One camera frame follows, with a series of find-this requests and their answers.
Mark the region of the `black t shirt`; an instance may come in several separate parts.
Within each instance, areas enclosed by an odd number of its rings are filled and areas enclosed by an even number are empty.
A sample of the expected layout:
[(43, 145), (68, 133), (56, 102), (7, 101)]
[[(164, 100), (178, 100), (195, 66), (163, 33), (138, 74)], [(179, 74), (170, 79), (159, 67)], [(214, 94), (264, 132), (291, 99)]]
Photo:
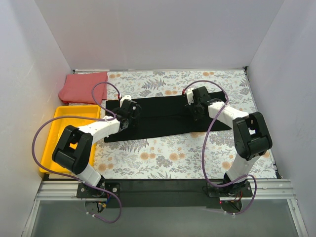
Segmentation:
[(104, 138), (104, 142), (129, 141), (206, 132), (212, 118), (194, 120), (184, 96), (166, 96), (134, 99), (142, 110), (138, 124)]

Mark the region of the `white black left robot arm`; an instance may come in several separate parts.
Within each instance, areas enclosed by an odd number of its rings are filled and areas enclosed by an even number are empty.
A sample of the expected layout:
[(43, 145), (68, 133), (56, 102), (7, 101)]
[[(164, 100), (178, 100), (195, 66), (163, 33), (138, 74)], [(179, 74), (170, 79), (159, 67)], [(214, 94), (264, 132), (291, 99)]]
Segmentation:
[(103, 138), (135, 127), (141, 114), (141, 106), (131, 97), (124, 96), (113, 116), (104, 116), (91, 124), (75, 127), (66, 126), (52, 154), (52, 160), (75, 174), (88, 185), (93, 197), (101, 197), (105, 191), (103, 176), (90, 164), (92, 146)]

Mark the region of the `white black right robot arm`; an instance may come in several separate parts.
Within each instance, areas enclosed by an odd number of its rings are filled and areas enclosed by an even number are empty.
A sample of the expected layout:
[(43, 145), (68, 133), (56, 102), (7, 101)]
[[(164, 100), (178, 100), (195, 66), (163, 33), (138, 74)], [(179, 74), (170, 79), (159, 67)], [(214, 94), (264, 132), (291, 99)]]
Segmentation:
[(208, 185), (220, 193), (235, 196), (246, 186), (249, 172), (255, 162), (272, 145), (272, 139), (265, 119), (260, 112), (247, 113), (229, 106), (228, 95), (224, 99), (213, 98), (206, 87), (186, 87), (182, 94), (187, 98), (190, 112), (195, 120), (211, 118), (206, 131), (209, 136), (215, 122), (219, 121), (233, 130), (234, 146), (237, 152), (233, 164), (224, 174), (221, 183), (206, 178)]

